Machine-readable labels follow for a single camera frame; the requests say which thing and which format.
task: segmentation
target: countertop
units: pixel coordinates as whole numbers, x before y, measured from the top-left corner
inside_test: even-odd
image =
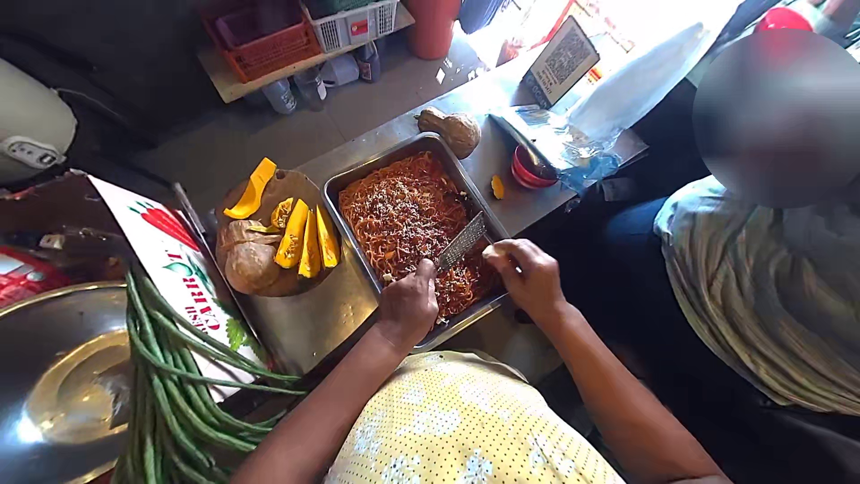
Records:
[[[461,163],[507,231],[512,235],[520,233],[576,195],[559,183],[541,190],[518,186],[510,172],[516,145],[486,116],[493,107],[534,103],[531,93],[519,81],[538,54],[539,49],[526,53],[312,159],[297,170],[322,187],[332,176],[418,134],[415,115],[425,107],[434,106],[447,113],[472,113],[481,125],[481,143]],[[614,151],[629,162],[643,149],[638,137],[627,131],[622,133]],[[504,200],[496,200],[491,194],[489,181],[493,175],[504,181]],[[245,316],[283,370],[299,375],[308,373],[376,308],[376,298],[359,267],[351,258],[343,259],[319,286],[307,293],[284,298],[238,295]]]

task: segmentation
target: long bean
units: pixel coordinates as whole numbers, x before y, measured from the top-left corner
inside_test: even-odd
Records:
[[[173,309],[173,307],[172,307],[172,306],[170,306],[170,305],[168,304],[168,302],[166,302],[166,301],[164,300],[163,296],[161,296],[161,293],[159,293],[159,292],[158,292],[158,289],[156,289],[155,284],[153,284],[153,282],[152,282],[149,278],[147,278],[147,277],[141,277],[141,283],[142,283],[142,284],[143,284],[143,286],[147,289],[147,295],[151,295],[151,296],[152,296],[152,298],[153,298],[153,299],[155,299],[155,300],[156,300],[156,302],[157,302],[157,303],[158,303],[158,304],[159,304],[159,305],[160,305],[160,306],[161,306],[161,307],[162,307],[162,308],[163,308],[163,309],[164,309],[168,314],[170,314],[170,315],[172,316],[172,319],[173,319],[173,320],[174,320],[174,321],[175,321],[179,326],[182,326],[182,327],[184,327],[185,329],[189,330],[191,333],[196,334],[200,339],[202,339],[203,341],[205,341],[206,343],[208,343],[209,345],[211,345],[214,349],[216,349],[216,350],[218,350],[218,351],[223,352],[225,355],[231,355],[231,356],[234,356],[236,359],[241,360],[241,361],[245,362],[246,364],[251,365],[252,367],[254,367],[254,366],[255,366],[255,367],[258,367],[258,368],[260,368],[261,370],[265,371],[265,369],[263,369],[262,367],[260,367],[260,365],[259,365],[257,362],[255,362],[255,361],[253,361],[253,360],[251,360],[251,359],[249,359],[249,358],[247,358],[247,357],[245,357],[245,356],[243,356],[243,355],[241,355],[241,354],[239,354],[239,353],[236,353],[235,351],[231,350],[231,349],[230,349],[230,347],[229,347],[229,346],[227,346],[226,344],[221,343],[221,342],[220,342],[220,341],[218,341],[217,339],[213,338],[212,336],[209,336],[209,335],[208,335],[208,334],[206,334],[205,332],[202,332],[199,328],[194,327],[194,325],[192,325],[191,323],[189,323],[188,321],[186,321],[186,320],[185,320],[185,318],[183,318],[182,316],[180,316],[180,315],[176,312],[176,310],[175,310],[175,309]]]
[[[255,424],[225,412],[209,386],[304,394],[298,379],[263,368],[194,327],[157,291],[139,266],[126,273],[127,330],[134,363],[126,455],[117,461],[113,483],[225,484],[228,472],[206,451],[209,445],[252,451],[286,411]],[[196,356],[269,380],[274,386],[203,376]]]
[[[176,353],[178,358],[175,360],[178,362],[177,367],[180,369],[184,369],[189,373],[194,373],[196,375],[200,374],[200,368],[197,366],[197,362],[194,361],[194,357],[191,356],[191,351],[188,348],[176,348]],[[200,401],[203,403],[203,406],[206,410],[211,414],[211,416],[220,422],[222,425],[230,427],[235,431],[242,432],[253,432],[260,434],[268,434],[272,430],[271,425],[264,424],[250,424],[248,422],[244,422],[240,419],[237,419],[230,415],[229,413],[221,410],[218,405],[212,400],[212,396],[209,394],[208,389],[199,383],[192,383],[188,385],[189,388],[195,390],[199,397]]]

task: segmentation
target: stainless steel bowl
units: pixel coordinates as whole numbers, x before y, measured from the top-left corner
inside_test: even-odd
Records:
[[[471,218],[471,216],[483,210],[487,222],[487,235],[485,236],[487,241],[492,244],[493,242],[510,237],[505,227],[493,215],[493,211],[490,210],[487,201],[481,196],[481,191],[478,190],[469,178],[465,168],[460,164],[460,160],[454,156],[451,148],[436,133],[418,134],[366,160],[355,168],[332,177],[322,187],[322,199],[325,202],[326,209],[332,214],[338,230],[341,231],[341,235],[350,249],[350,257],[357,259],[359,266],[364,272],[365,279],[371,284],[373,292],[377,297],[382,293],[384,285],[377,277],[376,271],[371,267],[370,261],[367,260],[364,251],[361,250],[352,228],[344,220],[340,204],[338,203],[338,194],[350,183],[366,177],[374,170],[425,151],[431,152],[440,161],[442,167],[445,169],[445,173],[448,174],[457,188],[467,194],[466,207],[469,210],[468,216]],[[467,307],[462,313],[451,316],[446,322],[436,325],[427,337],[415,346],[413,352],[429,351],[458,332],[461,332],[493,309],[496,309],[501,304],[500,299],[505,294],[507,292],[503,288],[499,288]]]
[[[0,480],[83,483],[124,450],[125,286],[78,284],[0,309]]]

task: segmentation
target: cheese grater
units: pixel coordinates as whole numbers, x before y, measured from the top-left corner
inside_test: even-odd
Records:
[[[439,254],[439,258],[436,259],[436,273],[442,274],[453,267],[454,264],[459,262],[475,246],[475,242],[483,237],[485,233],[487,233],[487,226],[484,224],[483,211],[481,211],[466,224],[466,227],[457,234],[457,237]]]

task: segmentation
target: polka dot shirt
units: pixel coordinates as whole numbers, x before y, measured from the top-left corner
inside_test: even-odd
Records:
[[[401,363],[326,482],[623,484],[516,370],[454,351]]]

